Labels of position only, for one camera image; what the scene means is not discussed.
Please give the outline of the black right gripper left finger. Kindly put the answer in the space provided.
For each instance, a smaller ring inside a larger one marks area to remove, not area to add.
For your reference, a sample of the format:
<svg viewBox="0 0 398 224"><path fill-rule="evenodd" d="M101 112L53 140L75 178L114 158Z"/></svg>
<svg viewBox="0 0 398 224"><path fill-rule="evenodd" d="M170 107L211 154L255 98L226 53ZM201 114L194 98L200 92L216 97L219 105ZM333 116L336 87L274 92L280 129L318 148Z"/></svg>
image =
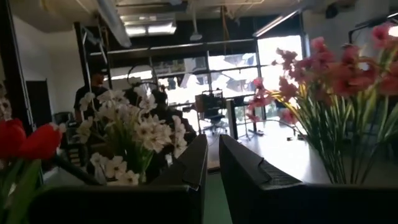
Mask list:
<svg viewBox="0 0 398 224"><path fill-rule="evenodd" d="M30 224L203 224L208 142L197 136L148 185L65 186L31 203Z"/></svg>

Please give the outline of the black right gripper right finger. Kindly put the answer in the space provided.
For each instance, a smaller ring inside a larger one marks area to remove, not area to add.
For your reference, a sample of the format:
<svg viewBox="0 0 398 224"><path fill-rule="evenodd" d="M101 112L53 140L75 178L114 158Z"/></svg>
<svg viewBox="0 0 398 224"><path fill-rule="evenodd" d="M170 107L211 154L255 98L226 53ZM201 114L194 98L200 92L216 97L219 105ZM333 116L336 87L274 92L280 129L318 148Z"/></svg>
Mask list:
<svg viewBox="0 0 398 224"><path fill-rule="evenodd" d="M398 224L398 189L306 184L226 135L219 157L233 224Z"/></svg>

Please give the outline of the pink artificial flower bunch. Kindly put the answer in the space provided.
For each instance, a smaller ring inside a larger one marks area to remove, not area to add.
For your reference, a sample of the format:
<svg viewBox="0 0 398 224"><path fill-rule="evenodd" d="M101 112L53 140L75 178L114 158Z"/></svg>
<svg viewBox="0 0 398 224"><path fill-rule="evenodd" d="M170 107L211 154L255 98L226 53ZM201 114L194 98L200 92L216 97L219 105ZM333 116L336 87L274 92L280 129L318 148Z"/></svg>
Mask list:
<svg viewBox="0 0 398 224"><path fill-rule="evenodd" d="M383 23L371 31L374 45L379 49L377 60L365 56L356 60L366 67L361 75L366 97L363 118L368 119L369 113L372 113L376 117L371 123L378 123L377 143L372 149L362 182L374 164L377 151L398 138L398 37L390 34L393 27L390 23Z"/></svg>
<svg viewBox="0 0 398 224"><path fill-rule="evenodd" d="M337 59L322 37L312 40L313 54L301 60L278 48L283 75L271 96L300 123L333 184L362 184L372 166L377 143L368 146L369 132L382 129L389 100L379 94L380 66L345 45Z"/></svg>
<svg viewBox="0 0 398 224"><path fill-rule="evenodd" d="M248 116L253 122L260 121L253 113L255 108L281 103L287 110L282 113L282 123L290 126L303 136L308 145L317 152L325 169L327 179L335 181L335 168L331 150L335 140L336 96L330 86L322 78L303 78L290 80L279 78L279 88L270 90L263 84L262 78L254 80L255 94L249 102Z"/></svg>

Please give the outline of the red artificial tulip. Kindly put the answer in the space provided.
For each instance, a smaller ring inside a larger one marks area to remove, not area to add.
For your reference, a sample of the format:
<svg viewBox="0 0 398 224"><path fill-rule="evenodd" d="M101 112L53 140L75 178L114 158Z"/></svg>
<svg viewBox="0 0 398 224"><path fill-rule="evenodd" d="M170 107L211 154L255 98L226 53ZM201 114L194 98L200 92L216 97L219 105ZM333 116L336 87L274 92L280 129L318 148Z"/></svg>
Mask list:
<svg viewBox="0 0 398 224"><path fill-rule="evenodd" d="M62 140L62 132L52 123L45 124L26 136L19 131L21 140L15 152L17 161L6 178L5 224L24 224L27 211L40 187L41 161L56 155Z"/></svg>

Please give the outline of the green stems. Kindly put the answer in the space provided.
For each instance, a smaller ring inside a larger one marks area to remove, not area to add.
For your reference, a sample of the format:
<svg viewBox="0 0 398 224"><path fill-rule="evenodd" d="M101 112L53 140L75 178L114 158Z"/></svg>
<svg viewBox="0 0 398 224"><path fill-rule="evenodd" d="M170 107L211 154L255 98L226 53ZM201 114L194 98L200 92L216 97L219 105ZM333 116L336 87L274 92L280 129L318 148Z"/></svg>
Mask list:
<svg viewBox="0 0 398 224"><path fill-rule="evenodd" d="M26 133L19 119L0 121L0 224L6 213L6 204L12 185L22 166L18 151L26 140Z"/></svg>

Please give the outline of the black floor stand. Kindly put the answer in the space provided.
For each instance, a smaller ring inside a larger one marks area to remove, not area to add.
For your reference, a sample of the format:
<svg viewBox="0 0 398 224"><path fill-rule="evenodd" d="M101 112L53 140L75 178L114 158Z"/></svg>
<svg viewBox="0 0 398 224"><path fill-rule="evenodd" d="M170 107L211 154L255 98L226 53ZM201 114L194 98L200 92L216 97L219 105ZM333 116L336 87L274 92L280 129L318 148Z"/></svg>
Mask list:
<svg viewBox="0 0 398 224"><path fill-rule="evenodd" d="M227 98L225 101L225 106L227 109L227 117L228 117L228 126L229 126L229 135L235 139L240 140L242 138L246 138L250 141L254 136L263 136L264 132L257 128L257 124L253 121L250 121L246 117L246 108L249 106L249 102L246 101L246 98L252 97L253 95L241 95L234 96L231 98ZM245 134L238 134L238 118L236 115L236 108L243 109L243 125L245 128Z"/></svg>

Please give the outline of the black office chair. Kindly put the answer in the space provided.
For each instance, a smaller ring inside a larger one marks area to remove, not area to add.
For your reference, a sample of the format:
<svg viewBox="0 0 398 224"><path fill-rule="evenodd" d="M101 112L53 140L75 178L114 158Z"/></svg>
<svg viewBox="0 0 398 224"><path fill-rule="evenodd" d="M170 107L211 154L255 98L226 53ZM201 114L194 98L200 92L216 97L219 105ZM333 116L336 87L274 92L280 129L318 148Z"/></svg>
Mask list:
<svg viewBox="0 0 398 224"><path fill-rule="evenodd" d="M223 118L225 118L225 115L223 114L223 108L213 107L205 109L205 112L203 113L203 120L209 122L210 125L204 127L202 132L205 133L205 131L210 131L214 136L216 131L220 129L226 134L228 130L225 123L222 121Z"/></svg>

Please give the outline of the person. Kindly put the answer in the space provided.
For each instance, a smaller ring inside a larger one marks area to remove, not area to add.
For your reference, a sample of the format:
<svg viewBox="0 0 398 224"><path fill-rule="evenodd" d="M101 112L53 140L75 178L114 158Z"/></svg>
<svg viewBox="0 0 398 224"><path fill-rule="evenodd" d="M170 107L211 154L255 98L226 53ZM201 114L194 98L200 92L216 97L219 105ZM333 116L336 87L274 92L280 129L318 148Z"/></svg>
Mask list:
<svg viewBox="0 0 398 224"><path fill-rule="evenodd" d="M75 94L75 103L74 103L74 110L75 110L75 119L78 123L82 122L83 119L87 119L89 116L94 116L94 111L98 110L100 107L99 100L96 98L97 96L102 95L104 92L108 91L106 87L103 86L104 78L107 75L105 69L103 68L92 68L90 70L90 86L85 85L79 88ZM93 99L94 107L90 103L86 111L81 112L80 109L80 101L84 96L88 93L92 92L95 95Z"/></svg>

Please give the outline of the dark door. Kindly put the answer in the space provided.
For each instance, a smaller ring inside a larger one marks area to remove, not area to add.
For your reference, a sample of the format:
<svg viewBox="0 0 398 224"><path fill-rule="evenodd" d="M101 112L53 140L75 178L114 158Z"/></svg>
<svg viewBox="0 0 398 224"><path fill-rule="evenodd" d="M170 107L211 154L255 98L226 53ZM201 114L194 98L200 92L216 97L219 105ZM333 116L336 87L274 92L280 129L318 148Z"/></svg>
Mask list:
<svg viewBox="0 0 398 224"><path fill-rule="evenodd" d="M26 81L32 119L38 128L52 122L47 81Z"/></svg>

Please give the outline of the black metal rack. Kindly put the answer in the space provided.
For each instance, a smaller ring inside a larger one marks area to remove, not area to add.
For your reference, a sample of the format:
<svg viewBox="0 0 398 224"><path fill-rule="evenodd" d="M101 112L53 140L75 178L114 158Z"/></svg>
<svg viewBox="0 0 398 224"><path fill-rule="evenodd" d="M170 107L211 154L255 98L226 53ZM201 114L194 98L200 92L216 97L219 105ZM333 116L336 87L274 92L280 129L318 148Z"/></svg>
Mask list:
<svg viewBox="0 0 398 224"><path fill-rule="evenodd" d="M110 59L108 56L108 46L106 45L108 31L101 19L98 19L95 26L84 26L81 22L74 22L76 41L78 44L78 54L83 73L83 80L86 86L90 86L90 69L101 67L105 69L108 89L113 88L111 81Z"/></svg>

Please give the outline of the white hanging lamp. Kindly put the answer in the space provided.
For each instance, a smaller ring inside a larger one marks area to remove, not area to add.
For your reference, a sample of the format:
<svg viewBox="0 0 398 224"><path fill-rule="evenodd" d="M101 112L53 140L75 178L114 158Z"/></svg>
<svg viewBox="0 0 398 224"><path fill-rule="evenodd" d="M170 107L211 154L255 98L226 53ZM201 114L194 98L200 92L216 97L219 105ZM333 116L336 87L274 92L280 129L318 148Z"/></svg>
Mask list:
<svg viewBox="0 0 398 224"><path fill-rule="evenodd" d="M202 39L202 35L198 32L198 27L197 27L196 2L197 0L191 0L191 5L190 5L190 9L192 12L192 24L193 24L193 33L190 36L191 41L199 41Z"/></svg>

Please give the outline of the ceiling light panel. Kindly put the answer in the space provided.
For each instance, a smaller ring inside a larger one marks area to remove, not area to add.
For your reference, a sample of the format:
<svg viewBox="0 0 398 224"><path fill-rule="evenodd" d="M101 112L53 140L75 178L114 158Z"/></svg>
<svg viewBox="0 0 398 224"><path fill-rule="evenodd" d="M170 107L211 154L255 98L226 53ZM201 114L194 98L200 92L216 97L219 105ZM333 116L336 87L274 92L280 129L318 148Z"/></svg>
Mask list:
<svg viewBox="0 0 398 224"><path fill-rule="evenodd" d="M129 37L172 35L177 29L174 13L120 16Z"/></svg>

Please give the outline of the white ceiling pipe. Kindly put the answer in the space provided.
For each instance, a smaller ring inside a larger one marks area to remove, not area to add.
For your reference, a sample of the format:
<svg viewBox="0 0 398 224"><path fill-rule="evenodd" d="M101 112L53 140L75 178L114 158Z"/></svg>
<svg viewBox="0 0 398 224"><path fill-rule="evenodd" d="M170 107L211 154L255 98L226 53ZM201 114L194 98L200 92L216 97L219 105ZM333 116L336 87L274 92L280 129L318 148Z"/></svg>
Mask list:
<svg viewBox="0 0 398 224"><path fill-rule="evenodd" d="M98 5L98 12L108 25L118 43L125 48L132 46L113 0L95 0Z"/></svg>

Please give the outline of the black ceiling device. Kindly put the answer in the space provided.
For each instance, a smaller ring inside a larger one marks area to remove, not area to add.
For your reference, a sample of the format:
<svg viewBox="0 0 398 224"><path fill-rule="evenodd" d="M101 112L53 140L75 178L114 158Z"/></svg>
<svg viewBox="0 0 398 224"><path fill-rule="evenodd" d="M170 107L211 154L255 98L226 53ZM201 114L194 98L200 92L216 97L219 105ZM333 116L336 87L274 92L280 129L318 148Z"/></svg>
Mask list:
<svg viewBox="0 0 398 224"><path fill-rule="evenodd" d="M336 3L329 4L325 10L325 19L332 19L339 14L338 6Z"/></svg>

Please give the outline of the large window wall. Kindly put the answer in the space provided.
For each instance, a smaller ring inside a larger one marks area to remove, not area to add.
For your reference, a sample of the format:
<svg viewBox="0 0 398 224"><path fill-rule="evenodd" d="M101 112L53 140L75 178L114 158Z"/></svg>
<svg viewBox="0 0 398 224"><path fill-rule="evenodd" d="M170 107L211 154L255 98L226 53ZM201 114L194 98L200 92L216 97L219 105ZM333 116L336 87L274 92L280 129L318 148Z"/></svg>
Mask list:
<svg viewBox="0 0 398 224"><path fill-rule="evenodd" d="M302 52L299 35L170 45L109 53L111 76L106 87L126 90L133 78L165 87L168 102L179 109L195 102L204 91L220 89L224 98L250 95L253 81L263 76L276 83L277 66L271 65L277 48Z"/></svg>

